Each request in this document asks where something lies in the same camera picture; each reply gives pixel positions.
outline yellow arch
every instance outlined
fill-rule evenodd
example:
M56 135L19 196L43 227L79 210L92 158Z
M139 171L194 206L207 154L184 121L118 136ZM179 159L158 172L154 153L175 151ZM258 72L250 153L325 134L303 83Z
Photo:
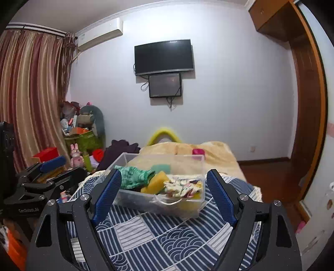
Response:
M166 127L162 127L152 135L152 137L148 141L147 145L151 146L151 145L155 144L154 141L162 134L168 135L172 139L173 142L182 143L181 140L177 137L177 135L171 129L168 129Z

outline pink bunny doll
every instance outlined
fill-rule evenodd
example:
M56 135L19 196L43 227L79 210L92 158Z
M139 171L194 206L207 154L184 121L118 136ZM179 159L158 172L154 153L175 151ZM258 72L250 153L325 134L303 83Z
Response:
M71 167L83 167L84 158L81 156L81 151L79 150L78 144L75 146L71 145Z

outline white wall-mounted air conditioner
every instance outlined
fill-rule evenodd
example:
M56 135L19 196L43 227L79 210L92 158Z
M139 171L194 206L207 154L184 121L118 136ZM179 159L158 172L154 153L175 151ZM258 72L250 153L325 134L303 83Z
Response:
M102 42L122 35L123 21L120 18L116 18L81 34L78 38L78 47L80 51L84 51Z

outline bed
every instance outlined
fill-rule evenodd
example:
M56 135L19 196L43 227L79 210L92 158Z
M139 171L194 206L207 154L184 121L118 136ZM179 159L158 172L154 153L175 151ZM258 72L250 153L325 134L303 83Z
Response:
M262 200L260 189L246 182L225 143L159 143L143 148L140 154L188 155L192 154L192 149L204 149L206 169L217 169L224 181L232 184L238 193L247 194L255 201ZM87 177L70 200L89 193L101 174L103 172L96 172ZM76 260L81 268L88 270L74 223L68 222L68 227ZM198 218L168 217L112 205L96 230L117 270L199 271L211 270L232 227L221 217L206 187L205 202ZM260 225L255 223L240 270L250 265L259 231Z

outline metal screw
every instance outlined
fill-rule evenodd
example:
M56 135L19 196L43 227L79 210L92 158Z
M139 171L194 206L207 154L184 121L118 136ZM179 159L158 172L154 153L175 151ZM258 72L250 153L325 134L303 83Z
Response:
M88 198L89 198L89 195L88 195L88 194L82 194L82 195L80 196L80 199L81 199L82 201L86 201Z
M49 200L49 201L47 202L47 204L48 204L49 206L52 206L52 205L54 205L55 203L56 203L55 200Z
M247 201L249 199L249 196L247 196L246 194L240 194L239 198L242 200L242 201Z
M276 206L281 206L282 205L282 202L280 202L279 200L274 200L274 204Z

